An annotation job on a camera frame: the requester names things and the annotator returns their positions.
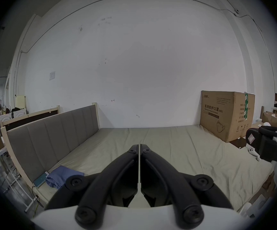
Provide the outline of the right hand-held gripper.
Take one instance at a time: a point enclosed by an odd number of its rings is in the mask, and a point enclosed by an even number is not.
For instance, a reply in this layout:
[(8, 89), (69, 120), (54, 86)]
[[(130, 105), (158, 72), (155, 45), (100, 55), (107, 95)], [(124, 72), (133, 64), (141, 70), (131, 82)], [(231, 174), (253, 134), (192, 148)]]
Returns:
[(277, 127), (262, 125), (246, 132), (250, 154), (267, 162), (277, 162)]

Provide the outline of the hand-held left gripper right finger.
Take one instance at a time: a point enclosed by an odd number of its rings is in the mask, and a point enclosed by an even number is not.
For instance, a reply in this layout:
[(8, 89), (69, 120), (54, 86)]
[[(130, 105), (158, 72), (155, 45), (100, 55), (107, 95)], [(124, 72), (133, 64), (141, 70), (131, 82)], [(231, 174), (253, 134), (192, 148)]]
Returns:
[(178, 227), (199, 226), (205, 217), (202, 205), (233, 210), (210, 176), (178, 172), (146, 144), (141, 144), (140, 148), (141, 192), (151, 207), (172, 205)]

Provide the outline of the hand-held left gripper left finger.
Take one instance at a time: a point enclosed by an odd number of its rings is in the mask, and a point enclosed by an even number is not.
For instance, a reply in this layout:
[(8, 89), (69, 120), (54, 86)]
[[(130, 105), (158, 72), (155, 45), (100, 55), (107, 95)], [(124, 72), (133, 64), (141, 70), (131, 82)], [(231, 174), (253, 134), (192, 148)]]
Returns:
[(133, 145), (101, 173), (72, 175), (49, 201), (46, 210), (78, 206), (73, 214), (84, 229), (100, 229), (106, 205), (128, 207), (138, 191), (139, 145)]

